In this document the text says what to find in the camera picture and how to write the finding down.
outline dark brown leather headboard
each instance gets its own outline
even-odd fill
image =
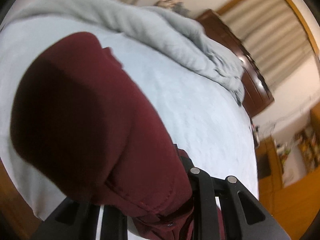
[[[244,62],[245,72],[242,83],[245,88],[245,96],[243,106],[250,117],[262,112],[274,101],[274,98],[250,54],[214,11],[209,9],[196,20],[202,24],[210,39],[230,49]]]

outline silver screw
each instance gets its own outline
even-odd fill
[[[200,169],[196,168],[196,167],[191,168],[190,171],[192,174],[199,174],[200,173]]]
[[[227,178],[227,180],[228,180],[230,183],[236,183],[236,182],[237,182],[237,178],[234,177],[234,176],[229,176],[229,177]]]

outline maroon fabric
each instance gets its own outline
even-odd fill
[[[170,136],[94,35],[68,36],[28,68],[11,139],[71,199],[116,206],[145,238],[190,239],[192,192]]]

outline mattress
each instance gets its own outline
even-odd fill
[[[258,198],[250,119],[218,83],[183,68],[160,52],[97,25],[59,16],[11,23],[0,33],[0,157],[34,214],[45,220],[65,195],[12,147],[10,112],[20,78],[46,48],[72,33],[96,35],[158,111],[172,141],[212,177],[236,176]],[[129,220],[128,239],[141,239]]]

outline gray blanket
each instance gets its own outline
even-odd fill
[[[170,57],[189,70],[244,99],[242,62],[227,48],[209,39],[199,23],[159,7],[136,7],[116,0],[40,0],[12,20],[56,14],[125,33]]]

